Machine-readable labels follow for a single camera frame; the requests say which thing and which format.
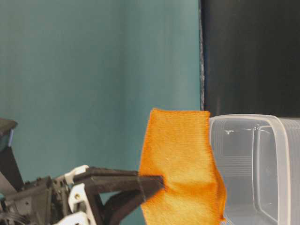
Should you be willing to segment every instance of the teal backdrop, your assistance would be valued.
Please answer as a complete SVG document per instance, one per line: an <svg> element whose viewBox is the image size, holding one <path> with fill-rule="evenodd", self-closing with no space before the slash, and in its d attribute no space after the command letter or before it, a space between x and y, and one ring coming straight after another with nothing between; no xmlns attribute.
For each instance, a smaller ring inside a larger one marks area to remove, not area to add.
<svg viewBox="0 0 300 225"><path fill-rule="evenodd" d="M151 108L200 109L199 73L198 0L0 0L0 117L19 123L24 180L138 169Z"/></svg>

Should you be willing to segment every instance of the clear plastic container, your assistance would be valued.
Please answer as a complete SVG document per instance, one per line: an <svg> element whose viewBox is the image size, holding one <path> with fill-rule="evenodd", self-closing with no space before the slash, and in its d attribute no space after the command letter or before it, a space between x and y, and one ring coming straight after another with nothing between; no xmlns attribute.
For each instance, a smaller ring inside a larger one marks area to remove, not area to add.
<svg viewBox="0 0 300 225"><path fill-rule="evenodd" d="M300 120L236 114L210 119L228 225L300 225Z"/></svg>

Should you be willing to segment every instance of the dark background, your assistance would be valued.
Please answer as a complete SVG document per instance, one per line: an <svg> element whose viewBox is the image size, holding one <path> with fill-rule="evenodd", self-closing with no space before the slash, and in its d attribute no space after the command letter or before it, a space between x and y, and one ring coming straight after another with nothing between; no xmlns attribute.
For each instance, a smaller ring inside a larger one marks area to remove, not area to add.
<svg viewBox="0 0 300 225"><path fill-rule="evenodd" d="M300 1L202 0L205 109L300 116Z"/></svg>

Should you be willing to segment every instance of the orange cloth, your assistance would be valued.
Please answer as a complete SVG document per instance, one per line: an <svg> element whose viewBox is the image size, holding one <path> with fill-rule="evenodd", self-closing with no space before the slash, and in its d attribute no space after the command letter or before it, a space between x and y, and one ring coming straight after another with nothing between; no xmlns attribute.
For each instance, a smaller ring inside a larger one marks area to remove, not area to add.
<svg viewBox="0 0 300 225"><path fill-rule="evenodd" d="M148 225L219 225L226 190L209 143L206 111L153 109L140 175L161 175L161 190L142 205Z"/></svg>

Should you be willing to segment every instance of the screw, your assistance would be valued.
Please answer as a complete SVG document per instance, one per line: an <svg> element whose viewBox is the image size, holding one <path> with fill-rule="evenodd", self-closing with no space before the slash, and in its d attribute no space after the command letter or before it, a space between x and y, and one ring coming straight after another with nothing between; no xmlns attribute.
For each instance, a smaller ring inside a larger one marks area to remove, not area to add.
<svg viewBox="0 0 300 225"><path fill-rule="evenodd" d="M75 195L75 199L77 199L77 200L80 199L80 195L79 195L79 194L76 194L76 195Z"/></svg>

